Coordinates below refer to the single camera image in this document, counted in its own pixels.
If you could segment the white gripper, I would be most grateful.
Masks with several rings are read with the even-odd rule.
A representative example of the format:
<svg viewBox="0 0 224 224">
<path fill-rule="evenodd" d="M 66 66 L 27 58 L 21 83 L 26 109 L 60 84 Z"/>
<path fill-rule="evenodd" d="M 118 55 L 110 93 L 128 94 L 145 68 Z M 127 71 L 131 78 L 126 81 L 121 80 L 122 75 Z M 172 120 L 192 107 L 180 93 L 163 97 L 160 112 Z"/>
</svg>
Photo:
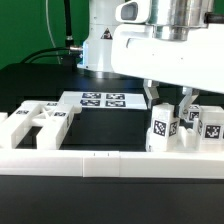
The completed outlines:
<svg viewBox="0 0 224 224">
<path fill-rule="evenodd" d="M 224 93 L 224 15 L 214 0 L 130 0 L 119 5 L 112 41 L 115 72 L 144 78 L 148 108 L 158 82 L 182 88 L 174 116 L 186 118 L 199 90 Z"/>
</svg>

